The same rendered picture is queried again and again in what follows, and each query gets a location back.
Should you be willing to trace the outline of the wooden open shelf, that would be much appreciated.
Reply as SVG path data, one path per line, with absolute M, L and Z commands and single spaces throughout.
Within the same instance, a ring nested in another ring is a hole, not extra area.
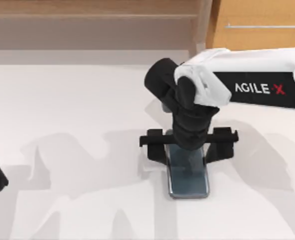
M 179 50 L 211 0 L 0 0 L 0 50 Z

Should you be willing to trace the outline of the grey smartphone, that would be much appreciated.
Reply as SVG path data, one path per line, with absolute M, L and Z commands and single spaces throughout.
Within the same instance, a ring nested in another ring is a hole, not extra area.
M 210 186 L 204 149 L 186 150 L 167 144 L 165 150 L 169 195 L 183 200 L 208 197 Z

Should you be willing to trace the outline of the wooden cupboard door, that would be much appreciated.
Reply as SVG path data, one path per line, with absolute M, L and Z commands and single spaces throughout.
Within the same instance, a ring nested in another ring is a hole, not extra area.
M 295 47 L 295 29 L 235 29 L 231 25 L 295 25 L 295 0 L 212 0 L 205 46 L 230 50 Z

